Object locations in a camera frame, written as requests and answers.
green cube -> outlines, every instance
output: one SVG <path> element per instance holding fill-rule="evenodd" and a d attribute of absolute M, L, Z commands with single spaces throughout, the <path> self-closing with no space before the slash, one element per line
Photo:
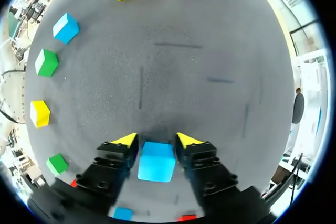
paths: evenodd
<path fill-rule="evenodd" d="M 56 53 L 42 48 L 35 61 L 36 74 L 38 76 L 50 77 L 58 66 Z"/>
<path fill-rule="evenodd" d="M 55 176 L 60 175 L 68 169 L 68 164 L 65 162 L 61 154 L 56 154 L 48 159 L 47 166 Z"/>

cyan cube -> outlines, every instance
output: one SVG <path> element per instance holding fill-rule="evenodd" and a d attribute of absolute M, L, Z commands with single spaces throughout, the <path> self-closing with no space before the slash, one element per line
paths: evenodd
<path fill-rule="evenodd" d="M 79 33 L 79 26 L 73 17 L 65 13 L 52 30 L 55 39 L 67 44 Z"/>
<path fill-rule="evenodd" d="M 117 207 L 113 217 L 119 220 L 132 220 L 133 211 L 131 209 Z"/>
<path fill-rule="evenodd" d="M 175 164 L 176 158 L 171 144 L 145 142 L 140 156 L 138 179 L 170 182 Z"/>

window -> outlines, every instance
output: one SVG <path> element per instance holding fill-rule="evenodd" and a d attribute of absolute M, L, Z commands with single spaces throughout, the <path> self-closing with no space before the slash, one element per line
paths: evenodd
<path fill-rule="evenodd" d="M 313 23 L 291 34 L 297 55 L 325 48 L 319 23 Z"/>

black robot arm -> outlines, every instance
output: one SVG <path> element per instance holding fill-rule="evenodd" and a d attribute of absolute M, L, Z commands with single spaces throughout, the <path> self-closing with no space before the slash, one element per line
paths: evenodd
<path fill-rule="evenodd" d="M 275 220 L 256 189 L 250 187 L 242 192 L 237 189 L 237 176 L 216 157 L 217 149 L 211 143 L 198 141 L 186 145 L 180 136 L 176 136 L 176 157 L 205 212 L 204 217 L 189 223 L 248 224 L 270 217 L 271 222 L 265 223 Z M 51 186 L 33 192 L 28 200 L 30 210 L 45 223 L 126 223 L 107 214 L 130 173 L 138 148 L 138 135 L 130 146 L 104 142 L 89 168 L 76 175 L 76 188 L 56 179 Z"/>

gray mat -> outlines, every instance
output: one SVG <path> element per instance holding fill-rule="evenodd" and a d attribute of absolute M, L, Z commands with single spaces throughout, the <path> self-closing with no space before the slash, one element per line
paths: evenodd
<path fill-rule="evenodd" d="M 80 26 L 68 45 L 52 33 L 65 12 Z M 42 47 L 58 54 L 51 78 L 35 73 Z M 27 119 L 49 183 L 54 176 L 45 162 L 56 153 L 69 163 L 60 178 L 71 183 L 103 141 L 138 132 L 169 142 L 181 131 L 212 142 L 240 189 L 264 189 L 290 130 L 290 58 L 266 0 L 54 0 L 26 75 L 26 104 L 45 100 L 51 109 L 48 127 L 36 129 Z M 148 212 L 170 221 L 199 211 L 179 167 L 167 184 L 138 180 L 136 173 L 137 164 L 118 202 L 134 210 L 135 220 Z"/>

